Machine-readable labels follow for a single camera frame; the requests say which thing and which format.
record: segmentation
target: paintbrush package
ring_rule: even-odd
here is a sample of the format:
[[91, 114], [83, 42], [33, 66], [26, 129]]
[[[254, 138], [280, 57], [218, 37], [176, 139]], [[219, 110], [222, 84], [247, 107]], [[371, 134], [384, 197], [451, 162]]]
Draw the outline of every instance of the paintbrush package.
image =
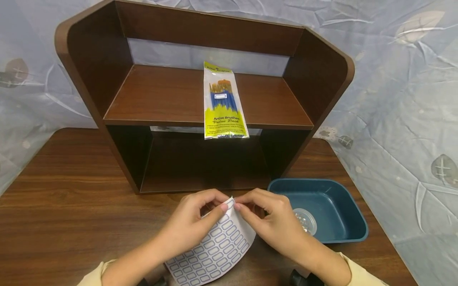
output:
[[205, 62], [203, 90], [205, 139], [250, 137], [234, 73]]

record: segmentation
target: hand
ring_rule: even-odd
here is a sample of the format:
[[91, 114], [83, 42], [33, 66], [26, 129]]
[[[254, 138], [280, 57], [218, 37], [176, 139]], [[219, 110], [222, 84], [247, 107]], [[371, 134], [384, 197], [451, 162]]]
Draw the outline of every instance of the hand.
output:
[[[228, 205], [223, 204], [228, 199], [228, 196], [217, 189], [189, 194], [181, 199], [154, 239], [161, 245], [164, 261], [197, 246], [228, 210]], [[216, 207], [206, 217], [201, 218], [201, 208], [208, 203], [214, 203]]]
[[[350, 283], [351, 271], [347, 262], [304, 231], [287, 197], [254, 189], [235, 201], [234, 207], [245, 221], [278, 252], [318, 276], [325, 285]], [[253, 203], [269, 214], [261, 219], [244, 205]]]
[[[235, 201], [235, 209], [270, 246], [295, 262], [304, 256], [301, 250], [311, 236], [302, 228], [287, 197], [254, 189]], [[245, 205], [251, 203], [263, 208], [268, 215], [264, 219], [258, 217]]]

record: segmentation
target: wooden table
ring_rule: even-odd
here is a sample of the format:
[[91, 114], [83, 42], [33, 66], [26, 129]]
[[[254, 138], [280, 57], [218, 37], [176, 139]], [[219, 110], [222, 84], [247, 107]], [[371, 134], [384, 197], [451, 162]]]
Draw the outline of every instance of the wooden table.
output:
[[[313, 139], [289, 176], [343, 184], [367, 220], [369, 237], [332, 248], [390, 286], [417, 285], [327, 142]], [[98, 130], [59, 130], [0, 198], [0, 284], [76, 285], [100, 261], [157, 233], [183, 195], [133, 194]], [[292, 268], [257, 237], [212, 285], [288, 285]]]

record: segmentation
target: fingernail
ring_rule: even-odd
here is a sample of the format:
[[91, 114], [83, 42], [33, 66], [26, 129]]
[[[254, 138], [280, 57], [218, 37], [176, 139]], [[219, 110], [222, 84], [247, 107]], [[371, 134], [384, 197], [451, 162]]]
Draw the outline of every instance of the fingernail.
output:
[[228, 208], [229, 208], [229, 207], [228, 207], [228, 204], [224, 204], [224, 203], [223, 203], [223, 204], [220, 204], [219, 207], [220, 207], [224, 212], [227, 211]]

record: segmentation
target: lower shelf compartment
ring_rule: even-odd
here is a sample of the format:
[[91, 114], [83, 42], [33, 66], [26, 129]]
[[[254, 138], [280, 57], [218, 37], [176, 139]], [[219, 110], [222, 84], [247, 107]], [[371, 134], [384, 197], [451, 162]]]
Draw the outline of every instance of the lower shelf compartment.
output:
[[266, 188], [270, 181], [258, 136], [204, 140], [203, 134], [153, 132], [140, 193]]

